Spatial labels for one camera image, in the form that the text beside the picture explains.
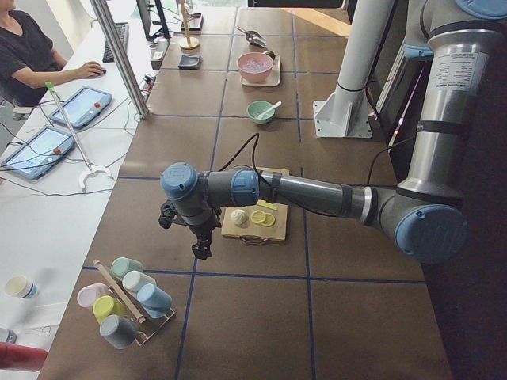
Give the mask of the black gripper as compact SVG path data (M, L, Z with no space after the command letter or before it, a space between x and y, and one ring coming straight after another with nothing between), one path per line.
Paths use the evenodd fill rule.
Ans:
M196 259L206 260L212 256L212 232L219 227L218 217L208 217L205 221L197 221L196 218L188 220L189 229L196 235L196 243L192 245L192 251Z

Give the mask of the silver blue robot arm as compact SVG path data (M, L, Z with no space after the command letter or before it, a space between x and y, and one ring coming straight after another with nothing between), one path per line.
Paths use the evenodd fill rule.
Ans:
M161 177L166 202L160 226L187 226L197 239L193 253L204 260L212 254L212 231L219 227L224 207L267 200L358 219L382 230L415 260L447 260L467 240L457 168L488 58L505 37L503 1L410 2L405 55L428 57L432 65L410 169L395 189L353 188L254 169L198 172L178 162Z

